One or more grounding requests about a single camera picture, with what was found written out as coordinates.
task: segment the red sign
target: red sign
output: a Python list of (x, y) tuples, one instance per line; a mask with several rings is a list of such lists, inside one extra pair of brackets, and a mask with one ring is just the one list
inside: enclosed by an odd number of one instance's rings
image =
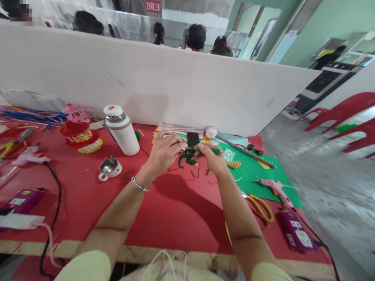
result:
[(160, 1), (146, 0), (146, 11), (160, 14)]

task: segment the purple power strip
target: purple power strip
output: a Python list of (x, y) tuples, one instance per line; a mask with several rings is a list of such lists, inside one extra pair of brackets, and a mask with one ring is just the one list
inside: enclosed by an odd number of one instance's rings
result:
[(279, 212), (276, 218), (292, 249), (302, 252), (317, 252), (318, 247), (305, 230), (300, 219), (292, 212)]
[(12, 213), (28, 214), (43, 197), (44, 192), (36, 189), (23, 189), (2, 208), (13, 209)]

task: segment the person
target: person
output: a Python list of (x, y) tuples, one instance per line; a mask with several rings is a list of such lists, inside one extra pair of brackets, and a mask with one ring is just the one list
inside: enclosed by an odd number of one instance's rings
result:
[[(170, 134), (168, 131), (158, 133), (146, 163), (104, 211), (83, 246), (78, 250), (76, 257), (60, 271), (55, 281), (109, 280), (121, 247), (147, 193), (141, 190), (151, 188), (151, 183), (176, 161), (177, 153), (188, 146), (178, 135), (164, 137)], [(246, 280), (292, 281), (276, 266), (276, 259), (251, 209), (243, 199), (223, 154), (216, 155), (211, 150), (212, 148), (221, 150), (221, 147), (198, 144), (195, 148), (193, 159), (206, 157), (210, 170), (217, 177), (232, 246)], [(186, 269), (184, 263), (177, 260), (173, 260), (173, 265), (177, 280), (183, 280), (186, 272), (186, 280), (222, 281), (209, 270)], [(171, 267), (163, 264), (162, 261), (150, 264), (148, 267), (149, 269), (143, 267), (135, 270), (121, 281), (143, 280), (147, 270), (149, 274), (146, 275), (146, 280), (174, 280)]]
[(232, 50), (228, 47), (227, 37), (219, 36), (214, 42), (214, 48), (210, 51), (213, 55), (222, 55), (226, 57), (233, 57)]
[(185, 49), (202, 53), (205, 41), (206, 28), (203, 25), (194, 23), (187, 30)]
[(342, 45), (338, 47), (333, 53), (326, 54), (316, 60), (309, 68), (321, 70), (327, 63), (335, 61), (345, 51), (346, 46)]
[(72, 23), (73, 30), (85, 33), (104, 35), (103, 24), (93, 14), (86, 11), (77, 11)]
[(154, 24), (155, 45), (164, 46), (164, 27), (161, 23)]
[(0, 18), (10, 21), (32, 22), (32, 10), (19, 0), (0, 0)]

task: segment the green craft sheet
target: green craft sheet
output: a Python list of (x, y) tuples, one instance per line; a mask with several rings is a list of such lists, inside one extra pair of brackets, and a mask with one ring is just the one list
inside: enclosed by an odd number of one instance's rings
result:
[[(246, 154), (240, 152), (235, 148), (232, 148), (227, 144), (219, 143), (219, 145), (222, 147), (223, 151), (228, 148), (236, 153), (233, 161), (241, 161), (241, 167), (239, 167), (237, 170), (234, 170), (232, 168), (229, 168), (229, 170), (232, 172), (235, 180), (239, 179), (242, 175), (241, 180), (237, 181), (237, 185), (243, 192), (276, 202), (281, 202), (279, 197), (272, 194), (270, 188), (265, 187), (255, 181), (260, 179), (277, 180), (283, 185), (292, 186), (277, 158), (266, 155), (261, 156), (265, 160), (277, 166), (276, 169), (270, 168), (268, 170), (265, 170), (256, 159), (247, 156)], [(304, 208), (301, 199), (295, 189), (290, 187), (283, 187), (282, 190), (292, 201), (294, 207), (298, 207), (301, 209)]]

